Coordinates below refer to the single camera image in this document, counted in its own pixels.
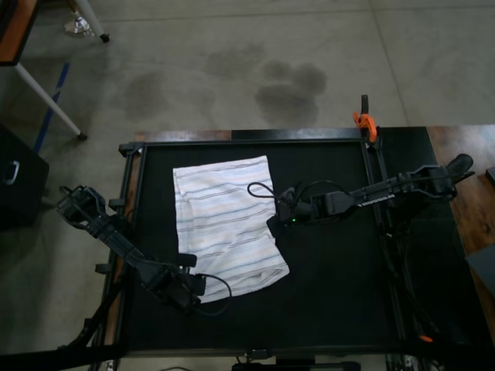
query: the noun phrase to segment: wire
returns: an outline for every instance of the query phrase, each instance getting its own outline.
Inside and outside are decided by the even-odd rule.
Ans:
[[[297,202],[301,199],[304,192],[306,192],[311,187],[317,186],[318,184],[330,184],[341,192],[344,192],[346,195],[349,195],[349,193],[340,184],[332,182],[331,180],[316,180],[315,182],[311,182],[301,189],[299,194],[294,198],[294,205],[297,204]]]
[[[252,186],[260,186],[269,191],[272,196],[262,196],[262,195],[255,195],[253,192],[251,192],[251,187]],[[256,197],[257,199],[277,199],[277,196],[275,195],[275,192],[273,192],[273,189],[268,187],[267,185],[260,183],[260,182],[252,182],[247,185],[247,193],[249,193],[251,196]]]
[[[208,278],[213,278],[217,281],[222,282],[225,286],[227,286],[227,290],[229,291],[229,297],[227,298],[227,302],[225,303],[224,307],[220,309],[219,311],[214,311],[214,312],[208,312],[208,311],[202,311],[201,309],[194,308],[194,311],[199,313],[200,315],[205,315],[208,317],[214,317],[216,315],[221,315],[227,310],[227,307],[229,306],[229,302],[232,299],[232,290],[230,289],[230,285],[222,278],[213,276],[212,274],[206,274],[206,273],[198,273],[196,276],[202,276],[202,277],[208,277]]]

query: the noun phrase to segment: black bar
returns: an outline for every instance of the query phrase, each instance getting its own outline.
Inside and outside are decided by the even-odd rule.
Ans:
[[[231,140],[235,143],[239,141],[360,141],[361,133],[357,128],[234,130],[232,131]]]
[[[129,185],[129,179],[130,179],[130,174],[131,174],[131,165],[132,165],[132,157],[133,156],[127,156],[125,159],[125,169],[124,169],[124,175],[122,177],[122,184],[121,184],[121,191],[120,191],[120,198],[121,199],[126,199],[127,196],[127,191],[128,191],[128,185]],[[119,216],[124,215],[124,209],[120,208],[117,212]],[[105,277],[105,282],[104,282],[104,287],[103,287],[103,294],[101,295],[101,302],[105,300],[105,298],[108,296],[110,293],[110,290],[114,284],[114,272],[115,272],[115,266],[117,263],[117,254],[114,253],[112,250],[110,250],[110,253],[108,254],[108,263],[111,265],[111,273],[107,274]],[[123,291],[125,290],[124,287],[121,288],[121,297],[123,295]],[[106,336],[106,330],[107,330],[107,316],[103,318],[101,321],[101,325],[98,327],[95,336],[93,337],[93,342],[91,343],[91,346],[102,346],[104,344],[104,339]],[[98,369],[100,364],[93,364],[94,369]]]
[[[368,183],[374,184],[374,177],[373,177],[373,171],[371,169],[371,164],[370,164],[370,157],[369,157],[369,151],[364,142],[361,143],[361,151],[363,152],[363,159],[364,159],[364,165],[366,168],[366,175],[368,178]],[[383,161],[383,154],[381,151],[381,147],[378,147],[377,150],[374,151],[377,154],[378,161],[382,162],[379,166],[381,170],[384,170],[385,164]],[[377,221],[377,228],[378,228],[378,235],[380,238],[380,246],[382,249],[383,254],[385,254],[385,249],[387,248],[385,246],[386,241],[383,236],[384,232],[384,220],[383,216],[381,215],[381,207],[378,204],[373,205],[373,212],[375,216],[375,220]],[[402,312],[401,312],[401,305],[400,301],[398,299],[398,293],[397,290],[392,282],[390,280],[387,280],[388,282],[388,290],[390,292],[390,299],[391,299],[391,304],[392,304],[392,313],[394,314],[394,322],[395,322],[395,328],[397,331],[398,338],[400,340],[406,339],[406,334],[405,334],[405,326],[404,326],[404,319],[402,318]]]
[[[361,95],[361,114],[369,114],[370,113],[370,106],[368,104],[368,96]]]
[[[77,338],[75,338],[68,345],[68,347],[86,346],[86,344],[91,340],[91,337],[93,336],[94,332],[98,329],[98,327],[103,322],[103,320],[106,319],[108,314],[108,309],[110,309],[112,303],[114,302],[115,298],[117,297],[121,289],[122,289],[122,281],[118,281],[111,287],[108,296],[103,300],[103,302],[100,304],[100,306],[94,313],[93,317],[90,320],[89,325],[83,328],[83,331],[80,332]]]
[[[0,356],[2,371],[58,371],[91,363],[119,359],[125,354],[120,345],[104,345],[90,348],[64,347],[47,352],[32,352]]]
[[[143,175],[145,173],[146,152],[147,151],[148,151],[148,145],[145,143],[145,145],[142,148],[141,161],[139,162],[139,177],[138,177],[138,184],[136,186],[136,195],[135,195],[134,208],[133,209],[139,208],[139,200],[141,199],[141,184],[142,184]],[[137,215],[136,212],[132,213],[133,225],[134,225],[136,215]]]

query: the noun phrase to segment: cloth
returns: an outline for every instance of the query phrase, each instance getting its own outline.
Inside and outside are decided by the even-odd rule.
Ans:
[[[251,182],[273,189],[266,156],[173,169],[179,252],[195,254],[191,273],[223,278],[238,296],[260,290],[289,273],[266,220],[274,199],[250,196]],[[260,186],[257,195],[270,196]],[[225,284],[207,278],[203,303],[228,297]]]

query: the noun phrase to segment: wooden surface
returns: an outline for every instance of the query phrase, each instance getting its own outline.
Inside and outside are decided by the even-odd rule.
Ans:
[[[484,175],[487,168],[495,166],[495,125],[435,127],[428,128],[428,133],[439,164],[446,165],[459,153],[467,153],[474,159],[476,175],[457,185],[458,196],[451,203],[466,255],[495,243],[495,187]],[[139,133],[135,138],[136,141],[146,142],[230,139],[231,131],[164,131]],[[137,156],[132,163],[126,213],[134,207],[140,161],[140,156]],[[123,261],[118,258],[114,279],[120,274],[122,266]],[[475,274],[473,280],[490,334],[495,339],[495,300]],[[108,315],[105,345],[114,342],[119,303],[118,298]]]
[[[131,221],[132,219],[132,210],[134,209],[134,204],[136,200],[136,190],[138,187],[140,164],[141,164],[141,155],[137,154],[132,159],[128,192],[127,195],[125,195],[124,215],[128,216],[129,221]],[[117,257],[117,260],[115,262],[114,276],[112,278],[113,282],[116,282],[120,278],[123,267],[124,267],[124,261],[120,257]],[[120,303],[121,303],[121,294],[119,294],[115,298],[114,303],[111,305],[110,309],[108,310],[107,328],[105,329],[104,345],[112,345],[115,343],[116,340],[115,335],[117,331],[118,311],[119,311]]]
[[[36,17],[38,0],[19,0],[14,15],[0,41],[0,65],[14,66]]]
[[[428,128],[437,162],[446,165],[459,153],[473,157],[475,175],[457,185],[451,202],[466,255],[495,243],[495,187],[485,176],[495,166],[495,125]],[[483,282],[473,280],[495,343],[495,300]]]

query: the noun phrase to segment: white table leg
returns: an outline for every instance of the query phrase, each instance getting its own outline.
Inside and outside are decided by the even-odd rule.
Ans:
[[[107,33],[105,33],[103,27],[101,27],[101,24],[99,23],[98,18],[96,18],[89,2],[87,2],[87,0],[76,0],[76,3],[83,12],[94,33],[97,36],[100,36],[100,39],[102,39],[104,43],[108,43],[110,41],[110,37]]]
[[[66,123],[66,125],[72,129],[74,133],[77,134],[77,137],[81,140],[84,141],[87,139],[87,136],[84,135],[79,128],[75,125],[75,123],[72,122],[72,120],[69,119],[69,117],[63,112],[60,107],[55,103],[55,101],[51,98],[50,95],[46,91],[43,90],[43,88],[34,80],[34,78],[29,74],[26,69],[21,66],[21,63],[17,63],[17,66],[15,66],[15,69],[17,72],[19,72],[19,75],[21,75],[22,79],[27,82],[27,84],[45,101],[46,104],[49,105],[49,107],[59,115],[59,117],[62,119],[63,122]]]

